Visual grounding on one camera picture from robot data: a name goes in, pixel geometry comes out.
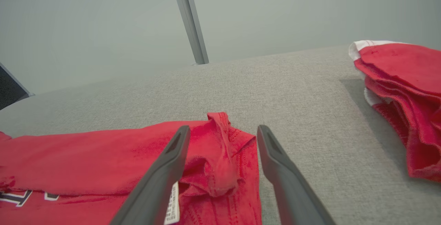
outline red fabric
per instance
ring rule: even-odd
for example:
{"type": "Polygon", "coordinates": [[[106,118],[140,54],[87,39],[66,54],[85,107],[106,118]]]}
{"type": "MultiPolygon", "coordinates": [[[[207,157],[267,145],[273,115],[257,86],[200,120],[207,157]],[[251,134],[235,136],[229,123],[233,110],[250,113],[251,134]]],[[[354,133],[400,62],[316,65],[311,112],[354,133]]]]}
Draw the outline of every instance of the red fabric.
{"type": "Polygon", "coordinates": [[[355,66],[384,100],[373,107],[406,146],[409,176],[441,182],[441,52],[390,43],[359,53],[355,66]]]}
{"type": "Polygon", "coordinates": [[[179,224],[261,224],[255,136],[230,126],[225,113],[208,121],[166,122],[142,129],[22,136],[0,133],[1,223],[108,224],[182,125],[191,138],[179,182],[179,224]],[[44,199],[44,192],[60,195],[44,199]]]}

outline gray fabric surface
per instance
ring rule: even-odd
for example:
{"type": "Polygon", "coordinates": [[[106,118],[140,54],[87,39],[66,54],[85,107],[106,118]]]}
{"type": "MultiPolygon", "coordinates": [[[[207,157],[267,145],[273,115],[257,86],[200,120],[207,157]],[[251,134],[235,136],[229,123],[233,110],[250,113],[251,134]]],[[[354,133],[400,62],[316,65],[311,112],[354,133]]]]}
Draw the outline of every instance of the gray fabric surface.
{"type": "MultiPolygon", "coordinates": [[[[205,120],[268,125],[340,225],[439,224],[441,184],[409,178],[405,149],[364,101],[348,46],[210,63],[32,96],[0,111],[13,137],[205,120]]],[[[263,224],[279,224],[260,168],[263,224]]]]}

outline red t-shirt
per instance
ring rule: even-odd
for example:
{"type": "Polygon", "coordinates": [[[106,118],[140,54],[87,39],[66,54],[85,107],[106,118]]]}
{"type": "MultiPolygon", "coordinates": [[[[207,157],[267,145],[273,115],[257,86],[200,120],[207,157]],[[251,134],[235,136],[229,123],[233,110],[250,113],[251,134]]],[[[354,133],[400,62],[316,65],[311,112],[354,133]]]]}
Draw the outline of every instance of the red t-shirt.
{"type": "Polygon", "coordinates": [[[255,136],[208,121],[22,136],[0,133],[0,217],[8,224],[108,224],[178,128],[191,138],[179,224],[261,224],[255,136]]]}

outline gray wall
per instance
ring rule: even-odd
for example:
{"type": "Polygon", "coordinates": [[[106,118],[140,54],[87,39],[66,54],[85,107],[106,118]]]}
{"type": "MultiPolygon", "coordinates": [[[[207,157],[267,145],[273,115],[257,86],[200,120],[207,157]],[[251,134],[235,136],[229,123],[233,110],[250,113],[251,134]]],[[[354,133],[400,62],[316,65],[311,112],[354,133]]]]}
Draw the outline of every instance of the gray wall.
{"type": "Polygon", "coordinates": [[[39,94],[194,57],[176,0],[0,0],[0,62],[39,94]]]}
{"type": "MultiPolygon", "coordinates": [[[[211,62],[397,40],[441,49],[441,0],[195,0],[211,62]]],[[[176,0],[0,0],[0,62],[36,94],[194,63],[176,0]]]]}
{"type": "Polygon", "coordinates": [[[394,40],[441,50],[441,0],[195,0],[211,62],[394,40]]]}

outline clothing label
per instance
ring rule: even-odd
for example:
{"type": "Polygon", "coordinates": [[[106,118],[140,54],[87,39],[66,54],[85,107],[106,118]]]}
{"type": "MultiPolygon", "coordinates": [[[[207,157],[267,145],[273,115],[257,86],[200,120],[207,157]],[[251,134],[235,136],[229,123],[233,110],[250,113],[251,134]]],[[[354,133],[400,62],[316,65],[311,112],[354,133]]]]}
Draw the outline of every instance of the clothing label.
{"type": "Polygon", "coordinates": [[[170,193],[170,200],[168,201],[167,213],[165,214],[164,225],[169,225],[172,223],[179,222],[179,217],[181,214],[179,213],[179,189],[178,182],[173,184],[172,192],[170,193]]]}

